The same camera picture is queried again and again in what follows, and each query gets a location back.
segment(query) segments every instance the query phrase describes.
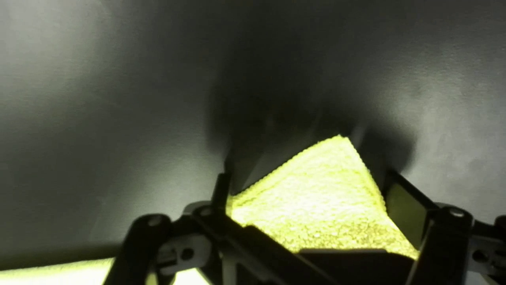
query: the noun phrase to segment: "black metal frame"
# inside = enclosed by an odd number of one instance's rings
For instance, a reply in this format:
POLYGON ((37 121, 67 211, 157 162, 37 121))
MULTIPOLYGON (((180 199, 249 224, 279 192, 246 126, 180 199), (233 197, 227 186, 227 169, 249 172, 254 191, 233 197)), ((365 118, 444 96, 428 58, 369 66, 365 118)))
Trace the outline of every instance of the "black metal frame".
POLYGON ((229 178, 221 175, 211 202, 189 205, 176 222, 162 214, 137 219, 104 284, 138 285, 150 275, 169 284, 176 271, 189 268, 216 285, 463 284, 466 271, 486 276, 490 284, 506 283, 502 219, 485 226, 463 210, 434 205, 396 173, 385 192, 387 210, 418 249, 415 264, 382 251, 290 254, 224 214, 227 186, 229 178))

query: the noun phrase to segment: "yellow sponge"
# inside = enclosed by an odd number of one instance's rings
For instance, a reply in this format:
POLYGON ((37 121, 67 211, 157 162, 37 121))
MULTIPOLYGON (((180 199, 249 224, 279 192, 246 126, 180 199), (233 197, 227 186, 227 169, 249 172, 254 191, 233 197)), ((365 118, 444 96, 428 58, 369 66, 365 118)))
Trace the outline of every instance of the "yellow sponge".
POLYGON ((342 137, 305 150, 243 194, 229 197, 225 213, 290 252, 385 249, 417 256, 387 218, 373 178, 342 137))

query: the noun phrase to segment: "yellow material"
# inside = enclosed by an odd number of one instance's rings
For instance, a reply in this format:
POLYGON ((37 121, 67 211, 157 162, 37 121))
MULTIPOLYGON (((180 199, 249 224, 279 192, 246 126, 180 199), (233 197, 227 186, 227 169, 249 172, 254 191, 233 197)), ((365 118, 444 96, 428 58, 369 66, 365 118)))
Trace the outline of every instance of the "yellow material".
MULTIPOLYGON (((317 143, 227 200, 227 214, 256 226, 292 252, 300 249, 385 249, 415 259, 415 249, 387 218, 382 197, 352 145, 317 143)), ((112 260, 0 273, 1 285, 102 284, 112 260)), ((173 284, 206 284, 195 270, 173 284)))

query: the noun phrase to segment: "gray surface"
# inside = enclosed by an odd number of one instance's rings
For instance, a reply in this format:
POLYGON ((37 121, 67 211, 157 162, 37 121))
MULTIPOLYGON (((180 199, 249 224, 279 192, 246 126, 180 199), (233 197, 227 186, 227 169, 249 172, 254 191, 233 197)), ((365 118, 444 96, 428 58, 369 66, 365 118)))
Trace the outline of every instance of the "gray surface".
POLYGON ((499 0, 0 0, 0 262, 113 246, 208 199, 225 157, 244 181, 354 126, 491 221, 504 32, 499 0))

